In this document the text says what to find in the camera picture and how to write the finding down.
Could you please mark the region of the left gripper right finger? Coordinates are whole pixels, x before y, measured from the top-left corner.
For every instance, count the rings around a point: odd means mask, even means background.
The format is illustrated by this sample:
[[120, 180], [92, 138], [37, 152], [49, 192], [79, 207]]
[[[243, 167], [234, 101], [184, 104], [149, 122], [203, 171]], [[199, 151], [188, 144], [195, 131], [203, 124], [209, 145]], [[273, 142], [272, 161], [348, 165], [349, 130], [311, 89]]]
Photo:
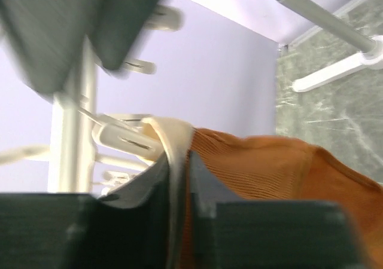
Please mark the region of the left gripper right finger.
[[325, 201], [246, 200], [190, 154], [196, 268], [369, 268], [346, 215]]

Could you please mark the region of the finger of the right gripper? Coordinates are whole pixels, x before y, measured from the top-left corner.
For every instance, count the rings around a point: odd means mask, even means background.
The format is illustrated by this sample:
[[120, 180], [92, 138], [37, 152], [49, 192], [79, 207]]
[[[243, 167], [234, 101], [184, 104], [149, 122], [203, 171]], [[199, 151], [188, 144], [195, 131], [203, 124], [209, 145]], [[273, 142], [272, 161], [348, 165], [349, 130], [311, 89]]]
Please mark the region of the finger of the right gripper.
[[54, 94], [89, 38], [104, 68], [121, 68], [159, 0], [1, 0], [6, 31], [30, 88]]

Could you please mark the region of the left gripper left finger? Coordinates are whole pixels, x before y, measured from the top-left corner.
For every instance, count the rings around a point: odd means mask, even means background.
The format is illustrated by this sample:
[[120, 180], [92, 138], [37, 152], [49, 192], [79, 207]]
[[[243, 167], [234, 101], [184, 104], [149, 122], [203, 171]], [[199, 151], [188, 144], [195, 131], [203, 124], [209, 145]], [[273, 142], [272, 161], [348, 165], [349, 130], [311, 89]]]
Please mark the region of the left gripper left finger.
[[2, 268], [165, 268], [166, 155], [111, 194], [1, 195]]

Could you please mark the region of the orange underwear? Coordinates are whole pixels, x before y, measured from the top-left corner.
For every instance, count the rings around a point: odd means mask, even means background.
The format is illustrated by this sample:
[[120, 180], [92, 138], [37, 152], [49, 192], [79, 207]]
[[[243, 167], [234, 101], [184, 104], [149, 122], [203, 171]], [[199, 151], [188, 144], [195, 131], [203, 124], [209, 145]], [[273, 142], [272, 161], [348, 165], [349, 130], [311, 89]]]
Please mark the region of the orange underwear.
[[164, 117], [144, 118], [141, 131], [161, 142], [175, 178], [195, 151], [243, 198], [339, 203], [362, 235], [371, 266], [382, 267], [382, 187], [324, 148], [283, 136], [239, 138]]

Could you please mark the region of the white clip hanger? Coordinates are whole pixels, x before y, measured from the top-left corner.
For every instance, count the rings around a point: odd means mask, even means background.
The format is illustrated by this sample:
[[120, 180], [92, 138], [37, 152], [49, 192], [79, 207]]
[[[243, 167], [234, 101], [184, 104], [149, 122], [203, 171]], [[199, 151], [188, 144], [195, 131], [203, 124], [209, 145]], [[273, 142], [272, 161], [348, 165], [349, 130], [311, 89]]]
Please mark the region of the white clip hanger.
[[56, 94], [53, 102], [49, 145], [28, 145], [1, 153], [1, 164], [20, 160], [49, 163], [48, 192], [89, 192], [95, 162], [133, 170], [144, 170], [135, 161], [107, 157], [96, 152], [95, 143], [141, 155], [145, 158], [162, 152], [162, 145], [145, 137], [119, 120], [103, 122], [95, 115], [96, 68], [90, 42], [84, 43], [80, 64], [69, 79], [65, 94]]

